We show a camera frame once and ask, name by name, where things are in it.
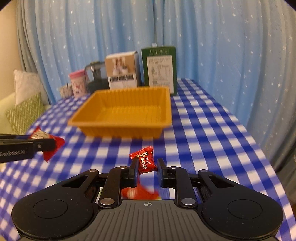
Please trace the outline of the red candy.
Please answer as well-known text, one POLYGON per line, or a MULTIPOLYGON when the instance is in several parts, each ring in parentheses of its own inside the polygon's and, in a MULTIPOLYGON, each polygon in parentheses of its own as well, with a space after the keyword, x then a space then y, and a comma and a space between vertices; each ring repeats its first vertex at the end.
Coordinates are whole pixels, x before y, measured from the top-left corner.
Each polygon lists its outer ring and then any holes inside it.
POLYGON ((157 170, 153 153, 154 148, 152 146, 147 146, 129 155, 132 160, 134 158, 138 159, 138 172, 140 175, 157 170))

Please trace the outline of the green zigzag cushion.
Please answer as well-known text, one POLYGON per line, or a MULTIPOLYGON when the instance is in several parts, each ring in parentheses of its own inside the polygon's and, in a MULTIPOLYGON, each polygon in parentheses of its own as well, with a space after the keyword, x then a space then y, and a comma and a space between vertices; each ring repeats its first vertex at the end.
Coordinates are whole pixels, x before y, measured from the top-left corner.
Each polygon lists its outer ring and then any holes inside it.
POLYGON ((38 93, 14 108, 7 109, 4 113, 13 133, 24 135, 45 111, 41 95, 38 93))

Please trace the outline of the blue star-patterned curtain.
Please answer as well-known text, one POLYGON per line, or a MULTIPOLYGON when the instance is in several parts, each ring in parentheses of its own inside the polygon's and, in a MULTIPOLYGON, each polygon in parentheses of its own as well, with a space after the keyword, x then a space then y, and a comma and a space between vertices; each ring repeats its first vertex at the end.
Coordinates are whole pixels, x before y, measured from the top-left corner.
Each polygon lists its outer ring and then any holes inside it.
POLYGON ((284 1, 18 1, 22 67, 50 102, 70 72, 108 54, 175 46, 196 80, 244 124, 276 171, 295 167, 295 10, 284 1))

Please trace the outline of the small patterned ceramic cup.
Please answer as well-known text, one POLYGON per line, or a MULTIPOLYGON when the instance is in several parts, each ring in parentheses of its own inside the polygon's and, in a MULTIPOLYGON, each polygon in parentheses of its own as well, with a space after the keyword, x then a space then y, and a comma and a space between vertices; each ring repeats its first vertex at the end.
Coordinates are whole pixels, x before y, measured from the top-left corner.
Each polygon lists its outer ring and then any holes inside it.
POLYGON ((73 96, 72 85, 67 83, 66 85, 59 88, 59 92, 62 98, 69 98, 73 96))

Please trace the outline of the white humidifier product box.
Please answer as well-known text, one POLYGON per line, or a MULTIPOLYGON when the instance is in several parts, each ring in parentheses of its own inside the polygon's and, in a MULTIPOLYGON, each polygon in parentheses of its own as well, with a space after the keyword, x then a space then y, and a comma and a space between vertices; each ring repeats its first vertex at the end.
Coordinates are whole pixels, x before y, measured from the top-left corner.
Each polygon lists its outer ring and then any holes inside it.
POLYGON ((110 90, 142 86, 137 51, 109 54, 105 67, 110 90))

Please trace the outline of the red snack wrapper below gripper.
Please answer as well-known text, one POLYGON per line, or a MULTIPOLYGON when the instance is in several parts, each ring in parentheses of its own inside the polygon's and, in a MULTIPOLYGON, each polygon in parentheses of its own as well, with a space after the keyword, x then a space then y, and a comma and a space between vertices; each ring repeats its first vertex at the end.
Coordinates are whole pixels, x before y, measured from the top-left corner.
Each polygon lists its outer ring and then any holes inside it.
POLYGON ((123 199, 129 200, 161 200, 158 192, 150 192, 142 185, 138 184, 135 188, 126 187, 121 190, 123 199))

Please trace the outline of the white lace cushion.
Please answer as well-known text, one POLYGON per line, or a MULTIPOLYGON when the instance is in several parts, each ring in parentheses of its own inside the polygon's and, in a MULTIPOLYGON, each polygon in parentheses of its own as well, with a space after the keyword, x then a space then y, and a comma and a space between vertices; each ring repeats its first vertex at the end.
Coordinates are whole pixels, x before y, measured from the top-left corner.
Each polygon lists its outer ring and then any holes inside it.
POLYGON ((46 90, 41 83, 38 73, 25 72, 15 69, 13 71, 15 83, 16 105, 26 101, 35 94, 40 94, 43 105, 49 104, 46 90))

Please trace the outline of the green blue carton box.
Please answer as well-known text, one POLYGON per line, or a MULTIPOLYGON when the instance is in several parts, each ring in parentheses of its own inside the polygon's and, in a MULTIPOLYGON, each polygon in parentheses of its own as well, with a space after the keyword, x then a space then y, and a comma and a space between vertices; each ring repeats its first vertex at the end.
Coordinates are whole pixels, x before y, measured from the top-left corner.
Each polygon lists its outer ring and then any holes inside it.
POLYGON ((145 86, 167 86, 171 95, 177 95, 175 46, 151 46, 141 52, 145 86))

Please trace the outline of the orange plastic tray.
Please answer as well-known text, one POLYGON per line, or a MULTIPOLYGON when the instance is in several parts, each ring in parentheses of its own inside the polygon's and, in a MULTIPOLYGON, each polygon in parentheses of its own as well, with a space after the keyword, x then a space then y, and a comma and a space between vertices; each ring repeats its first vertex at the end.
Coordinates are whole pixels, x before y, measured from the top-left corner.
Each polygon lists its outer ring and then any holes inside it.
POLYGON ((172 124, 168 87, 97 90, 68 124, 96 138, 160 138, 172 124))

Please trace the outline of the blue white checkered tablecloth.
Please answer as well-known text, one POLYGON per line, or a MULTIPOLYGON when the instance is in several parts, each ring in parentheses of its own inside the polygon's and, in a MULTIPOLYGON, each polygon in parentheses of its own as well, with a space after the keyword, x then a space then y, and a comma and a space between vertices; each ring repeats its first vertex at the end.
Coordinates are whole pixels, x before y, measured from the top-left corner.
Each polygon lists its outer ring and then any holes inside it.
POLYGON ((190 173, 207 169, 270 196, 284 212, 277 237, 295 240, 291 205, 264 153, 239 120, 192 80, 178 80, 178 94, 171 98, 172 125, 153 141, 86 137, 67 124, 84 101, 61 99, 37 120, 42 130, 65 140, 50 161, 36 154, 31 160, 7 163, 1 171, 1 236, 6 240, 19 238, 11 219, 19 199, 89 169, 106 173, 128 166, 130 153, 146 146, 153 146, 154 157, 168 166, 190 173))

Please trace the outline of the pink Hello Kitty cup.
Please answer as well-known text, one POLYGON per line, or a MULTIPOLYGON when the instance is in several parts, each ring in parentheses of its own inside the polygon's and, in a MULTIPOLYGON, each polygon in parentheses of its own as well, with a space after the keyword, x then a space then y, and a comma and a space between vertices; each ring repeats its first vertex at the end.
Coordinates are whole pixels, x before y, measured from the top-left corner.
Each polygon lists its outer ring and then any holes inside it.
POLYGON ((88 93, 86 73, 84 69, 69 74, 74 97, 82 97, 88 93))

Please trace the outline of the red silver snack packet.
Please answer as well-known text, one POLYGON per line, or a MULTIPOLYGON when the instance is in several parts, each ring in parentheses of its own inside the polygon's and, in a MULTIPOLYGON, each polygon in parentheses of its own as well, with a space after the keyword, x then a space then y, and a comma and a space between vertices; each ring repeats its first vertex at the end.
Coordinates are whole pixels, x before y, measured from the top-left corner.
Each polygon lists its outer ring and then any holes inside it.
POLYGON ((29 136, 29 140, 34 143, 35 152, 43 153, 43 158, 46 162, 50 161, 65 144, 65 140, 62 137, 46 133, 39 126, 34 129, 29 136))

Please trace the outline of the dark green glass jar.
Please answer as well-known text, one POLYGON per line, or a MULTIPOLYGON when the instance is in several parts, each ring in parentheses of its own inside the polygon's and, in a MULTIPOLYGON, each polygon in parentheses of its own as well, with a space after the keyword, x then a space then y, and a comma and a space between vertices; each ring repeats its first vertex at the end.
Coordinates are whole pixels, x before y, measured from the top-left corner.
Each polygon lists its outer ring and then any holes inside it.
POLYGON ((85 66, 87 89, 90 94, 97 90, 109 89, 105 62, 95 61, 85 66))

